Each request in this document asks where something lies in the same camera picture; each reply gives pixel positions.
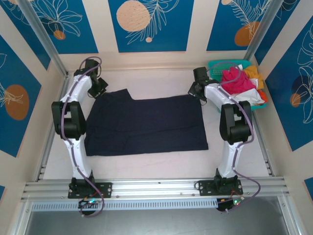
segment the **pink cloth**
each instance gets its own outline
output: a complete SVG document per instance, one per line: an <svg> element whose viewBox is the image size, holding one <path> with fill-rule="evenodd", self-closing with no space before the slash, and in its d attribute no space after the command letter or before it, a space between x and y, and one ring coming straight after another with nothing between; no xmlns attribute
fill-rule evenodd
<svg viewBox="0 0 313 235"><path fill-rule="evenodd" d="M224 70L222 75L222 83L226 81L234 80L239 74L239 70L235 67L230 67L230 70ZM241 71L240 77L234 81L227 84L222 85L225 91L229 94L238 94L242 92L246 92L250 89L255 88L256 86L250 81L248 76L244 71Z"/></svg>

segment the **pile of clothes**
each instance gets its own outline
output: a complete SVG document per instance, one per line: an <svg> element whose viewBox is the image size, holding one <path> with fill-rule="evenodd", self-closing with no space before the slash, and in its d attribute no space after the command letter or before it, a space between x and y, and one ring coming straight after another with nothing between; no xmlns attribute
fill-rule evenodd
<svg viewBox="0 0 313 235"><path fill-rule="evenodd" d="M251 65L243 71L236 67L224 70L222 75L222 87L238 101L247 100L251 106L262 105L268 101L264 88L263 78L258 73L255 65Z"/></svg>

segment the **black mounting plate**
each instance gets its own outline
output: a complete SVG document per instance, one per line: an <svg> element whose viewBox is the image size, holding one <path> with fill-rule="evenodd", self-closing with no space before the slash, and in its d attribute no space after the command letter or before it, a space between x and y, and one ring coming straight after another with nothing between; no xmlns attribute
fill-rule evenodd
<svg viewBox="0 0 313 235"><path fill-rule="evenodd" d="M240 180L237 180L236 184L233 187L229 188L229 190L224 190L223 194L216 190L214 180L200 180L197 183L199 184L198 189L200 192L200 196L231 195L232 189L238 194L242 195L244 193Z"/></svg>
<svg viewBox="0 0 313 235"><path fill-rule="evenodd" d="M111 198L112 183L95 183L95 186L97 187L97 189L100 190L100 192L103 193L104 198ZM86 197L86 195L80 195L80 194L75 194L74 192L68 192L67 197L69 199L83 199ZM100 195L96 194L92 198L100 198Z"/></svg>

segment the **orange circle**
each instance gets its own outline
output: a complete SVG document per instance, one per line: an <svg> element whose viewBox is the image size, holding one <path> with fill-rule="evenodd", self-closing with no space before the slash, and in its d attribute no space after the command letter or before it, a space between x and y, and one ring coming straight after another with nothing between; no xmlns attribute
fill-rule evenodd
<svg viewBox="0 0 313 235"><path fill-rule="evenodd" d="M56 38L56 39L59 39L59 40L64 40L65 39L65 33L62 32L62 31L59 31L59 30L55 30L53 32L53 36Z"/></svg>
<svg viewBox="0 0 313 235"><path fill-rule="evenodd" d="M256 31L256 29L259 27L260 22L251 22L249 25L245 25L241 27L235 36L235 44L239 47L246 47L250 44L252 37Z"/></svg>
<svg viewBox="0 0 313 235"><path fill-rule="evenodd" d="M7 99L5 109L10 117L18 121L23 120L29 109L29 97L25 88L20 85L11 85L6 89L4 97Z"/></svg>
<svg viewBox="0 0 313 235"><path fill-rule="evenodd" d="M296 108L300 105L300 103L301 103L300 95L297 93L292 94L292 96L290 97L290 104Z"/></svg>
<svg viewBox="0 0 313 235"><path fill-rule="evenodd" d="M118 24L123 30L137 32L150 23L149 10L139 1L128 0L116 12Z"/></svg>

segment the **yellow cloth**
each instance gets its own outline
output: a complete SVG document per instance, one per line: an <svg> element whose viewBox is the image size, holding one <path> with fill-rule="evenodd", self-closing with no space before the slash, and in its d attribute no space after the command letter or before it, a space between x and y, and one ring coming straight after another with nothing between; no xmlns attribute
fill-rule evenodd
<svg viewBox="0 0 313 235"><path fill-rule="evenodd" d="M257 78L258 79L258 88L259 89L263 89L264 88L264 84L263 84L263 77L262 75L258 74L258 70L256 68L255 65L251 65L249 67L247 67L245 70L246 75L248 76L248 78Z"/></svg>

